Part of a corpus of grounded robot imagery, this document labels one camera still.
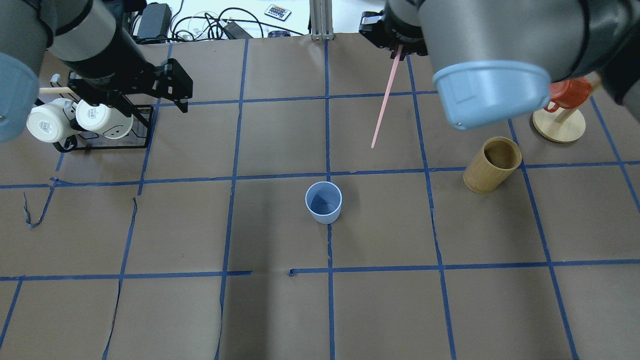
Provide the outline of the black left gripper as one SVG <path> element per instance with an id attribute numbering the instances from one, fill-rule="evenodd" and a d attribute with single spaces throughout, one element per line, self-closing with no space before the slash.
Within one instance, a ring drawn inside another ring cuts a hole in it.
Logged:
<path id="1" fill-rule="evenodd" d="M 125 117 L 134 112 L 127 95 L 169 100 L 183 114 L 194 95 L 194 80 L 177 59 L 153 66 L 124 30 L 60 36 L 60 60 L 70 68 L 68 88 L 89 105 L 106 105 Z"/>

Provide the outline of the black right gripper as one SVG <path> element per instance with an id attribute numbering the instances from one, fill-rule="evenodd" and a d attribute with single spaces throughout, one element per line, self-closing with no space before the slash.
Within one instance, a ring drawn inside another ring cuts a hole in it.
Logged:
<path id="1" fill-rule="evenodd" d="M 416 9 L 363 12 L 359 21 L 359 34 L 375 47 L 390 50 L 393 57 L 398 48 L 400 60 L 411 54 L 420 57 L 429 55 Z"/>

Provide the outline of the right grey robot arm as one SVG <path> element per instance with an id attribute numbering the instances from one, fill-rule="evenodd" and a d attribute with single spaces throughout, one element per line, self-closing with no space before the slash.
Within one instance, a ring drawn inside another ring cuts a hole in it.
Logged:
<path id="1" fill-rule="evenodd" d="M 359 34 L 394 59 L 430 59 L 446 120 L 460 131 L 540 110 L 550 85 L 597 73 L 639 117 L 637 0 L 387 0 Z"/>

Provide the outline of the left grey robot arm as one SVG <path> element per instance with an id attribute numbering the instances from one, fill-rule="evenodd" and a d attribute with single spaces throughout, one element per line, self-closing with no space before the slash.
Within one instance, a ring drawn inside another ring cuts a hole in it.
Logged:
<path id="1" fill-rule="evenodd" d="M 1 2 L 2 142 L 26 128 L 39 95 L 45 52 L 70 70 L 70 88 L 92 106 L 105 105 L 132 116 L 129 95 L 171 101 L 186 113 L 194 81 L 178 60 L 159 66 L 146 60 L 138 45 L 100 0 L 3 0 Z"/>

